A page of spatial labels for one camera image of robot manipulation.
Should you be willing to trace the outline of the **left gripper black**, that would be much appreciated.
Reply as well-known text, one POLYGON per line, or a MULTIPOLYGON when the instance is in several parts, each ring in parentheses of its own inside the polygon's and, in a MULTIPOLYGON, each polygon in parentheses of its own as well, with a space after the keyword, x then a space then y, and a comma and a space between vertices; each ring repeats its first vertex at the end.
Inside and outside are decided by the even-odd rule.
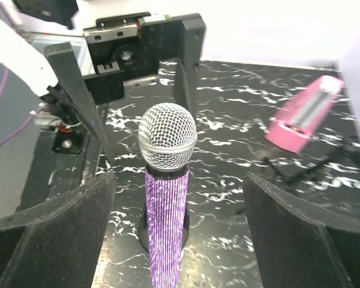
POLYGON ((160 63, 175 59, 173 99, 194 116, 205 29, 198 13, 170 16, 143 12, 98 19, 95 26, 83 30, 95 70, 84 79, 69 42, 44 48, 70 106, 99 140, 110 164, 115 163, 115 152, 95 104, 122 99, 126 86, 156 81, 160 63))

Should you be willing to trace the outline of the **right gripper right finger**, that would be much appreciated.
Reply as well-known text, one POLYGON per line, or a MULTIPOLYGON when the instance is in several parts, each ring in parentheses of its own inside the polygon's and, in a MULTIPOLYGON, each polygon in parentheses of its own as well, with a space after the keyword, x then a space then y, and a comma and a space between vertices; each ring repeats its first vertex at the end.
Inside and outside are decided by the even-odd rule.
POLYGON ((245 215, 264 287, 360 287, 360 220, 249 172, 245 215))

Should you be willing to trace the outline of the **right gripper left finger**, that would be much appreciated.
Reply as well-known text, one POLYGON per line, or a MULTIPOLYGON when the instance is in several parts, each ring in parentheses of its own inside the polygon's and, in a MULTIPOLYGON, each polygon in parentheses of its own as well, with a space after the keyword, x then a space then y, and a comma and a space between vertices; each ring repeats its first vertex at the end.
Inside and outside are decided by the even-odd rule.
POLYGON ((0 219, 0 287, 91 287, 114 173, 0 219))

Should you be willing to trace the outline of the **purple glitter microphone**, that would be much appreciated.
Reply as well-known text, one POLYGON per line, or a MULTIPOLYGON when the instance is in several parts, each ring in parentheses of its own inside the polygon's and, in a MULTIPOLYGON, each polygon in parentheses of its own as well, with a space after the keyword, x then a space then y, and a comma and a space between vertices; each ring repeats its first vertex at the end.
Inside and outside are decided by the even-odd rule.
POLYGON ((189 236, 188 162, 197 142, 196 123, 178 104, 156 104, 143 114, 137 140, 146 162, 139 240, 149 253, 152 286, 177 287, 189 236))

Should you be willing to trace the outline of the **black left-edge clip stand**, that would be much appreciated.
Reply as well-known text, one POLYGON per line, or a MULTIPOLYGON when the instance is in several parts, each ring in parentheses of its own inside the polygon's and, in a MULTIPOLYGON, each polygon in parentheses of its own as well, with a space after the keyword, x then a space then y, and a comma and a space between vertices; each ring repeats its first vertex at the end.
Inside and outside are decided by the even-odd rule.
POLYGON ((190 212, 187 204, 189 169, 164 172, 147 165, 145 169, 145 202, 138 226, 138 239, 148 251, 149 242, 160 241, 184 247, 189 234, 190 212))

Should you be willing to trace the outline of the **black tripod stand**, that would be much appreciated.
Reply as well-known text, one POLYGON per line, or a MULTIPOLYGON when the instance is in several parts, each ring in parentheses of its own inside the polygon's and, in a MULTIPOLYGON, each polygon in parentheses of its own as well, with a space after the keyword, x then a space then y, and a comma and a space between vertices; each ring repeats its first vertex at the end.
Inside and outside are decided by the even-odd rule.
POLYGON ((251 171, 277 188, 321 208, 360 218, 360 143, 345 136, 314 162, 281 167, 273 155, 260 159, 251 171))

